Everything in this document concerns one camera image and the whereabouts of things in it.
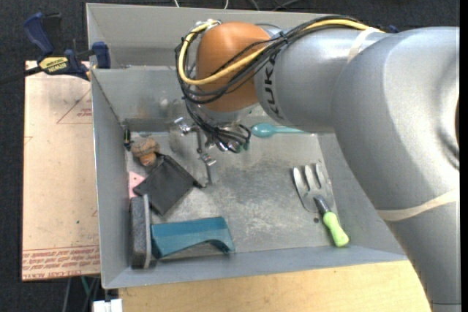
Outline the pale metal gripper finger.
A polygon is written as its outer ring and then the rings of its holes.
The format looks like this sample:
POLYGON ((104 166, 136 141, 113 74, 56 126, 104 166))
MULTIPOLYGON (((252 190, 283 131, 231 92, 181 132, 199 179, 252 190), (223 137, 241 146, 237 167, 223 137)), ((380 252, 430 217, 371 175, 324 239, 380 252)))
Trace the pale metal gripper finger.
POLYGON ((201 156, 201 159, 205 165, 208 184, 214 185, 217 181, 217 160, 212 158, 209 154, 204 153, 201 156))
POLYGON ((191 126, 184 117, 179 117, 169 127, 169 145, 173 152, 181 150, 182 141, 191 132, 191 126))

